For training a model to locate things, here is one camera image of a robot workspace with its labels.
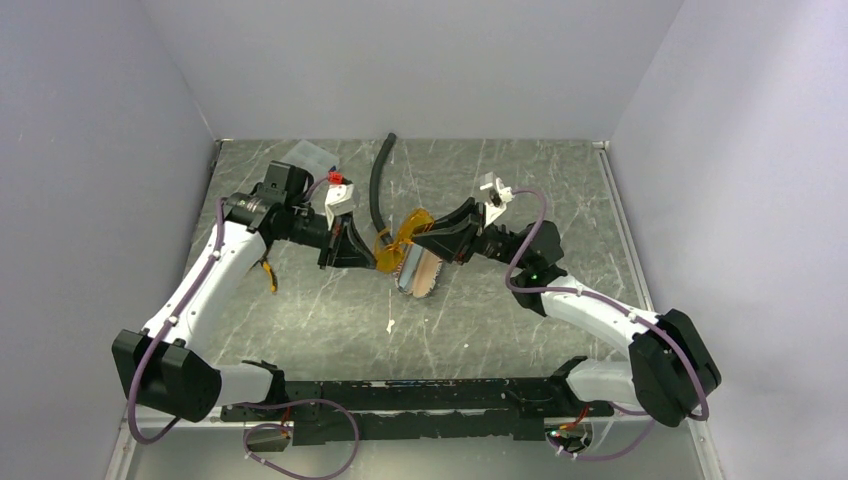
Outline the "orange transparent safety glasses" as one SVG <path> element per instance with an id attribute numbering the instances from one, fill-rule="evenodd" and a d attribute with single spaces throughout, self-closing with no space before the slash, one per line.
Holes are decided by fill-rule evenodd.
<path id="1" fill-rule="evenodd" d="M 429 231 L 434 222 L 434 218 L 427 210 L 418 208 L 406 217 L 392 240 L 389 239 L 390 229 L 388 227 L 379 231 L 373 248 L 376 270 L 384 274 L 395 272 L 405 260 L 407 251 L 413 245 L 413 236 Z"/>

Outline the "printed glasses pouch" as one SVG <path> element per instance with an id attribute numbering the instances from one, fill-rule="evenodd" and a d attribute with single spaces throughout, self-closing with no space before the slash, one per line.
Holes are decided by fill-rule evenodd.
<path id="1" fill-rule="evenodd" d="M 420 245 L 412 244 L 395 271 L 396 288 L 413 298 L 426 298 L 435 290 L 442 267 L 441 258 Z"/>

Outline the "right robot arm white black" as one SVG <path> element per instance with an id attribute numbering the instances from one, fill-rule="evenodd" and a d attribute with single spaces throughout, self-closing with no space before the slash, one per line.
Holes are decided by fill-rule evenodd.
<path id="1" fill-rule="evenodd" d="M 448 263 L 480 255 L 506 264 L 504 284 L 522 308 L 565 321 L 622 355 L 578 361 L 550 388 L 555 410 L 572 415 L 586 403 L 607 402 L 637 407 L 668 427 L 708 419 L 707 398 L 722 376 L 687 314 L 640 309 L 584 285 L 559 266 L 560 234 L 543 213 L 514 232 L 495 224 L 490 208 L 468 199 L 413 228 L 411 240 Z"/>

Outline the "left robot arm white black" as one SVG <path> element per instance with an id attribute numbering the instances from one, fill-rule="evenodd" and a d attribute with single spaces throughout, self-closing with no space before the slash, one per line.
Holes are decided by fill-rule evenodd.
<path id="1" fill-rule="evenodd" d="M 315 249 L 321 269 L 375 269 L 354 223 L 356 196 L 337 171 L 319 177 L 274 161 L 251 192 L 220 198 L 210 237 L 175 292 L 140 330 L 123 330 L 112 343 L 128 410 L 198 422 L 218 406 L 246 402 L 260 419 L 278 417 L 287 401 L 280 369 L 215 366 L 198 351 L 242 278 L 278 241 Z"/>

